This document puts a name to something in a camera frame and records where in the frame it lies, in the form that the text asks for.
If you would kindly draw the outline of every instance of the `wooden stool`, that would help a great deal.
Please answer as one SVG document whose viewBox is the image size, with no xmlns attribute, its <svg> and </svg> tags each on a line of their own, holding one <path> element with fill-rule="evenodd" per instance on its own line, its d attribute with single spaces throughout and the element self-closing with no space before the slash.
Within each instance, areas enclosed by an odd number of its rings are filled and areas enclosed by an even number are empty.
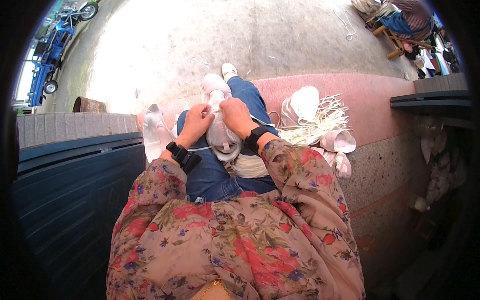
<svg viewBox="0 0 480 300">
<path fill-rule="evenodd" d="M 390 42 L 390 45 L 393 48 L 393 52 L 388 53 L 387 58 L 390 60 L 396 56 L 402 56 L 405 53 L 405 49 L 403 48 L 402 42 L 396 36 L 396 34 L 391 32 L 385 25 L 382 25 L 379 28 L 374 30 L 373 35 L 378 36 L 382 33 L 385 34 L 385 36 L 388 38 L 388 41 Z"/>
<path fill-rule="evenodd" d="M 385 25 L 382 25 L 377 29 L 375 29 L 373 32 L 373 35 L 378 36 L 382 34 L 382 32 L 388 38 L 388 41 L 390 42 L 390 45 L 392 46 L 392 49 L 393 49 L 393 52 L 390 52 L 387 54 L 387 58 L 389 60 L 396 56 L 402 56 L 405 53 L 405 49 L 403 48 L 402 42 L 410 43 L 413 45 L 419 45 L 422 48 L 430 49 L 431 51 L 435 52 L 435 47 L 432 47 L 428 44 L 417 42 L 411 39 L 403 39 L 403 38 L 397 37 L 396 34 L 390 31 L 390 29 L 388 29 Z"/>
</svg>

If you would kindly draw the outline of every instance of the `floral shirt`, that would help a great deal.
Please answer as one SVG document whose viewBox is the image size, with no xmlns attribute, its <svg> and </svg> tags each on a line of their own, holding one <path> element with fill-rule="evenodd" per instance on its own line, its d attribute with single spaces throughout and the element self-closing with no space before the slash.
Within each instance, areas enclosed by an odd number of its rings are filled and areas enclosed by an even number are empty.
<svg viewBox="0 0 480 300">
<path fill-rule="evenodd" d="M 338 182 L 322 155 L 276 139 L 262 159 L 278 190 L 185 201 L 187 176 L 154 160 L 112 234 L 108 299 L 189 299 L 221 278 L 234 299 L 365 297 Z"/>
</svg>

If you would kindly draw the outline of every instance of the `striped clothing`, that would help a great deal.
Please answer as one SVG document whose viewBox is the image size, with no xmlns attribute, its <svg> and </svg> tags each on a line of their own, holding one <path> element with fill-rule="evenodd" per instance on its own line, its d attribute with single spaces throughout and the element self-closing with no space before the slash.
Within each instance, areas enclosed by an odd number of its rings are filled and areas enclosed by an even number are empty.
<svg viewBox="0 0 480 300">
<path fill-rule="evenodd" d="M 427 39 L 432 33 L 432 13 L 433 10 L 426 7 L 425 0 L 389 0 L 392 4 L 396 5 L 399 9 L 402 10 L 402 17 L 407 21 L 410 29 L 412 31 L 423 29 L 420 32 L 415 33 L 414 35 L 405 35 L 397 34 L 399 38 L 413 39 L 415 41 L 423 41 Z M 429 18 L 422 18 L 419 15 L 419 11 L 423 10 L 423 14 L 429 15 Z"/>
</svg>

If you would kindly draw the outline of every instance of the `tiled wall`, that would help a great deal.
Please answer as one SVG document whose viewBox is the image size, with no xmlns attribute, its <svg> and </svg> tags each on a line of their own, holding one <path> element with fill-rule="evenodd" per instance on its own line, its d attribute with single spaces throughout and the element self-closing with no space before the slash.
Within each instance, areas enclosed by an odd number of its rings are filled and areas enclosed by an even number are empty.
<svg viewBox="0 0 480 300">
<path fill-rule="evenodd" d="M 413 82 L 418 93 L 468 90 L 467 80 L 463 73 L 435 76 Z"/>
<path fill-rule="evenodd" d="M 138 132 L 135 115 L 45 113 L 17 117 L 20 149 L 92 136 Z"/>
</svg>

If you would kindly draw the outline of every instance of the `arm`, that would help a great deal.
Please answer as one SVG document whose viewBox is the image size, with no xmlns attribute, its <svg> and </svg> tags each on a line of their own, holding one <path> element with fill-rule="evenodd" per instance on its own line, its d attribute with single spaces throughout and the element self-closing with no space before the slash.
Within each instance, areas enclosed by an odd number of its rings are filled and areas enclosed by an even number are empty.
<svg viewBox="0 0 480 300">
<path fill-rule="evenodd" d="M 242 139 L 258 127 L 239 99 L 229 98 L 222 103 L 224 123 Z M 302 229 L 335 275 L 342 296 L 361 299 L 364 288 L 358 248 L 350 213 L 332 168 L 317 151 L 292 145 L 271 133 L 263 134 L 257 144 L 282 196 L 272 204 Z"/>
<path fill-rule="evenodd" d="M 177 144 L 188 149 L 205 133 L 214 118 L 213 115 L 205 119 L 202 117 L 202 111 L 209 108 L 207 104 L 199 104 L 187 113 L 183 130 L 175 140 Z M 135 268 L 128 264 L 132 264 L 129 258 L 136 255 L 144 232 L 157 231 L 162 226 L 153 220 L 163 205 L 172 199 L 185 199 L 187 175 L 171 156 L 170 151 L 164 151 L 137 177 L 129 192 L 128 202 L 113 228 L 107 281 L 109 298 L 115 298 L 120 290 L 132 294 L 150 285 L 140 276 L 131 276 L 129 272 Z M 136 289 L 123 285 L 126 276 L 136 280 Z"/>
</svg>

